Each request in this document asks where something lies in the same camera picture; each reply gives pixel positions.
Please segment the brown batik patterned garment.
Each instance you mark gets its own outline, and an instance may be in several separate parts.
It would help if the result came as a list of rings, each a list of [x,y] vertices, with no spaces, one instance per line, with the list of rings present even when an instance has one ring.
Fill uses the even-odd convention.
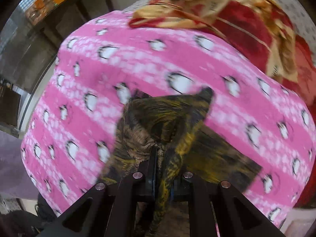
[[[117,123],[114,151],[102,172],[108,184],[120,182],[150,159],[156,149],[158,193],[155,209],[144,208],[138,236],[154,236],[169,205],[174,179],[181,169],[211,183],[227,180],[244,192],[261,166],[243,155],[205,123],[214,99],[209,87],[198,93],[151,97],[138,92]]]

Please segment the pink penguin bed sheet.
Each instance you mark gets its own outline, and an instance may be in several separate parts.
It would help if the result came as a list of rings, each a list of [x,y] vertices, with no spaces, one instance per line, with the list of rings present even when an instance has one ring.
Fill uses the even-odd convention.
[[[53,213],[101,178],[117,123],[136,93],[187,95],[209,87],[206,125],[261,166],[242,193],[280,226],[315,161],[315,124],[305,103],[214,35],[131,28],[128,20],[114,11],[71,33],[32,114],[21,157]]]

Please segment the red orange floral blanket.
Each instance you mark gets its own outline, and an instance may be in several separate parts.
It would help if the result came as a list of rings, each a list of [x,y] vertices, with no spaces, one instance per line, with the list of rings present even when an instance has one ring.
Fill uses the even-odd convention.
[[[129,26],[213,33],[315,106],[312,53],[274,0],[151,0],[133,14]]]

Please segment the grey floral pillow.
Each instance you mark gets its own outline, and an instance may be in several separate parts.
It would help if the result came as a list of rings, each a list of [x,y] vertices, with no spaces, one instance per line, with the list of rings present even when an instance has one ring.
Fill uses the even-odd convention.
[[[307,42],[315,65],[315,23],[299,0],[274,0],[289,16],[295,31]]]

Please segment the dark wooden side table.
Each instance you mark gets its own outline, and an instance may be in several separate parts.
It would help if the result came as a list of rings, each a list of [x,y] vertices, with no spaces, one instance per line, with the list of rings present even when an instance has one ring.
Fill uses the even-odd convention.
[[[35,64],[46,64],[57,53],[62,41],[84,23],[114,10],[112,0],[44,0],[41,9],[35,6],[24,13],[27,47],[24,57]]]

